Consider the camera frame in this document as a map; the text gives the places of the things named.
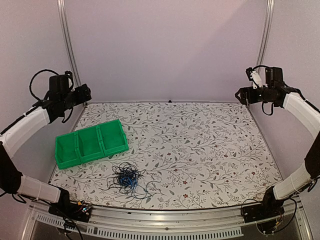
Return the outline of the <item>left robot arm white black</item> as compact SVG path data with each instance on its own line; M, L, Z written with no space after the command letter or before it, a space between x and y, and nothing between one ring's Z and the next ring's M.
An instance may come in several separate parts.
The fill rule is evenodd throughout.
M86 84L75 86L71 71L58 74L51 69L43 69L38 74L46 72L52 75L44 98L32 93L36 103L0 133L0 188L4 194L21 195L34 201L55 204L55 209L63 217L70 217L75 210L67 190L23 174L12 161L20 147L39 130L58 118L62 118L63 123L67 122L67 110L72 111L92 98Z

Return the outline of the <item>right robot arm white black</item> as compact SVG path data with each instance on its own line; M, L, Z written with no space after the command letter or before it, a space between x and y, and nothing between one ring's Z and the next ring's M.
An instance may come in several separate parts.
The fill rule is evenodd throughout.
M269 218L278 210L276 201L284 201L305 189L312 190L320 178L320 110L299 89L284 82L282 68L264 65L265 80L257 72L259 68L261 66L257 65L245 70L252 86L242 87L235 93L238 101L245 106L270 103L272 109L282 108L291 113L314 139L303 164L265 192L266 201L259 206L258 213L262 218Z

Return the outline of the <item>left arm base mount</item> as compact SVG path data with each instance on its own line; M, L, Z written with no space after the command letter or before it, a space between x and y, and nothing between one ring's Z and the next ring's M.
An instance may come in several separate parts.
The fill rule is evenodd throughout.
M91 217L92 207L90 203L84 201L59 201L57 203L50 203L48 212L59 217L68 217L73 221L88 223Z

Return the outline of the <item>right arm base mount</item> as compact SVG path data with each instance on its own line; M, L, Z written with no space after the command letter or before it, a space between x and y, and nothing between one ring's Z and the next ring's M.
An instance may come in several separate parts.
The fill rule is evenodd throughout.
M257 229L264 235L273 234L284 218L284 200L277 200L268 193L254 205L241 205L240 213L245 223L258 222Z

